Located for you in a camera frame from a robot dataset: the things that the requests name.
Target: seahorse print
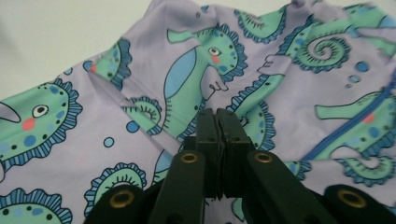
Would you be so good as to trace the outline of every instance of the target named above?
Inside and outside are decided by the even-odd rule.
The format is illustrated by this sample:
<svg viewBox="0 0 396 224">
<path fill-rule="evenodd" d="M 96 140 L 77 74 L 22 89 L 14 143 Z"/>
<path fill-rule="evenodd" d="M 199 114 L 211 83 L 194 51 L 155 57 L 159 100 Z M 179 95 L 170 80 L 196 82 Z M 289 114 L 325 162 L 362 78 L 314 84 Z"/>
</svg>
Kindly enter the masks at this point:
<svg viewBox="0 0 396 224">
<path fill-rule="evenodd" d="M 350 46 L 340 34 L 349 26 L 346 20 L 323 23 L 310 16 L 305 25 L 285 37 L 276 55 L 289 56 L 301 69 L 313 73 L 340 68 L 350 52 Z"/>
<path fill-rule="evenodd" d="M 157 100 L 151 100 L 147 96 L 131 98 L 135 107 L 124 107 L 123 110 L 131 118 L 138 120 L 138 125 L 143 130 L 152 130 L 160 132 L 158 123 L 161 120 L 161 107 Z"/>
<path fill-rule="evenodd" d="M 321 141 L 304 160 L 329 159 L 339 147 L 349 147 L 363 157 L 377 156 L 381 148 L 391 147 L 396 135 L 396 97 L 381 91 L 364 95 L 350 105 L 316 105 L 320 119 L 349 119 Z"/>
<path fill-rule="evenodd" d="M 286 26 L 286 6 L 260 17 L 241 10 L 234 12 L 246 38 L 268 44 L 282 34 Z"/>
<path fill-rule="evenodd" d="M 289 170 L 300 181 L 305 180 L 305 173 L 311 171 L 311 163 L 309 161 L 284 161 Z"/>
<path fill-rule="evenodd" d="M 105 169 L 102 174 L 91 182 L 91 189 L 85 192 L 88 204 L 85 207 L 85 217 L 100 200 L 102 195 L 118 185 L 134 185 L 139 188 L 146 186 L 146 173 L 134 163 L 118 163 L 114 168 Z"/>
<path fill-rule="evenodd" d="M 171 66 L 164 82 L 166 108 L 163 124 L 147 130 L 150 135 L 166 131 L 181 142 L 195 131 L 196 113 L 205 107 L 201 80 L 207 68 L 215 68 L 224 83 L 230 82 L 233 77 L 244 74 L 246 56 L 244 47 L 238 43 L 238 35 L 226 24 L 196 33 L 168 30 L 167 36 L 171 44 L 190 38 L 201 43 Z"/>
<path fill-rule="evenodd" d="M 169 167 L 171 165 L 173 156 L 166 151 L 165 149 L 161 153 L 160 157 L 157 160 L 157 163 L 155 164 L 155 173 L 154 173 L 154 178 L 152 181 L 152 185 L 160 182 L 163 180 L 166 175 L 168 174 Z"/>
<path fill-rule="evenodd" d="M 120 91 L 122 89 L 122 81 L 131 75 L 131 71 L 128 68 L 128 64 L 132 61 L 132 56 L 129 53 L 130 47 L 131 44 L 127 39 L 120 39 L 90 69 L 113 83 Z"/>
<path fill-rule="evenodd" d="M 378 7 L 359 4 L 345 7 L 352 22 L 349 33 L 355 37 L 363 36 L 381 50 L 388 58 L 396 53 L 396 22 Z"/>
<path fill-rule="evenodd" d="M 23 189 L 14 189 L 7 196 L 0 195 L 1 223 L 70 224 L 72 213 L 61 207 L 59 194 L 48 195 L 42 189 L 26 194 Z"/>
<path fill-rule="evenodd" d="M 271 140 L 276 134 L 274 121 L 274 116 L 268 112 L 268 106 L 264 101 L 242 117 L 241 124 L 256 149 L 266 151 L 275 147 Z"/>
<path fill-rule="evenodd" d="M 47 157 L 53 145 L 64 141 L 66 131 L 76 127 L 82 111 L 77 98 L 72 83 L 58 78 L 0 102 L 0 168 L 6 172 Z"/>
<path fill-rule="evenodd" d="M 390 157 L 370 157 L 367 159 L 339 159 L 344 165 L 345 175 L 353 178 L 356 184 L 367 187 L 383 185 L 394 177 L 396 161 Z"/>
</svg>

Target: brass grommet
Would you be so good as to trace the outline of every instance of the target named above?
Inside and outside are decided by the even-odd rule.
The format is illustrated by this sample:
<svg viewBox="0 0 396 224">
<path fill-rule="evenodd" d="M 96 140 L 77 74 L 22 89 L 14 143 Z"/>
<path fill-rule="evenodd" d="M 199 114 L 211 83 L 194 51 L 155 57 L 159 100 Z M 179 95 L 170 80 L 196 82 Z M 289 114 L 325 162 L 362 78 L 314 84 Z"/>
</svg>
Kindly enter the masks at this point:
<svg viewBox="0 0 396 224">
<path fill-rule="evenodd" d="M 343 203 L 355 208 L 363 208 L 367 205 L 367 202 L 359 194 L 351 190 L 340 189 L 338 190 L 337 196 Z"/>
<path fill-rule="evenodd" d="M 254 159 L 256 159 L 256 161 L 263 162 L 263 163 L 271 162 L 273 160 L 272 156 L 265 152 L 256 153 L 256 155 L 254 155 Z"/>
<path fill-rule="evenodd" d="M 198 161 L 198 156 L 195 153 L 186 153 L 181 156 L 181 160 L 186 163 L 192 163 Z"/>
<path fill-rule="evenodd" d="M 134 201 L 134 194 L 129 190 L 120 190 L 110 198 L 110 205 L 113 208 L 122 208 Z"/>
</svg>

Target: printed fabric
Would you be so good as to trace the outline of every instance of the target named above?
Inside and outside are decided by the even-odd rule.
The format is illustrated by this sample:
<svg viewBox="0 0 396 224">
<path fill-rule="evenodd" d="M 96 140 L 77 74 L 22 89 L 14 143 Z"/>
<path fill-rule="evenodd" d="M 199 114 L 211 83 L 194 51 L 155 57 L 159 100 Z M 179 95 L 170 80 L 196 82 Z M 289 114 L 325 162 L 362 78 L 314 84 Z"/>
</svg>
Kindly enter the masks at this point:
<svg viewBox="0 0 396 224">
<path fill-rule="evenodd" d="M 0 102 L 0 223 L 82 223 L 108 189 L 147 189 L 209 107 L 307 188 L 346 184 L 396 215 L 395 52 L 374 4 L 153 0 L 108 51 Z M 240 199 L 205 204 L 205 223 L 246 222 Z"/>
</svg>

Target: seahorse eye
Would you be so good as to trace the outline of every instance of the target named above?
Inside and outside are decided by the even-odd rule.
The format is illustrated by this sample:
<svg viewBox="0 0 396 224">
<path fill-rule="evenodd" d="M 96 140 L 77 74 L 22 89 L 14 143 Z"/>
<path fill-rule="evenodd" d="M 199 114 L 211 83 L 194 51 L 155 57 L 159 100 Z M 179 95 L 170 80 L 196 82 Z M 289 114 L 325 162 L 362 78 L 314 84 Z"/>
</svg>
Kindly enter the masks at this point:
<svg viewBox="0 0 396 224">
<path fill-rule="evenodd" d="M 49 108 L 46 105 L 37 105 L 33 111 L 32 115 L 34 118 L 40 118 L 49 112 Z"/>
<path fill-rule="evenodd" d="M 221 51 L 218 48 L 213 47 L 209 49 L 209 53 L 214 56 L 219 56 L 221 54 Z"/>
</svg>

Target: blue stripe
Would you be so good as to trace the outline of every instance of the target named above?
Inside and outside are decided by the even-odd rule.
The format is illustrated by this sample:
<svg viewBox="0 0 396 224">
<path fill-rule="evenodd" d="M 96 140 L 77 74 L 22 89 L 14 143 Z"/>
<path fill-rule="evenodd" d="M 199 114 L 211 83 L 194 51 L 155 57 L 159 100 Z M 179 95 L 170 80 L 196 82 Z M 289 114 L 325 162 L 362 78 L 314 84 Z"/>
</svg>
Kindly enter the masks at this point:
<svg viewBox="0 0 396 224">
<path fill-rule="evenodd" d="M 393 71 L 392 81 L 389 85 L 383 90 L 383 92 L 366 108 L 364 108 L 355 118 L 350 119 L 347 123 L 342 125 L 340 128 L 335 130 L 328 137 L 323 139 L 317 146 L 315 146 L 310 152 L 308 152 L 303 158 L 302 161 L 313 160 L 318 154 L 320 154 L 329 144 L 332 143 L 335 139 L 340 137 L 342 134 L 346 133 L 348 130 L 353 128 L 355 125 L 359 124 L 363 119 L 373 113 L 382 102 L 390 96 L 390 91 L 396 86 L 396 70 Z"/>
</svg>

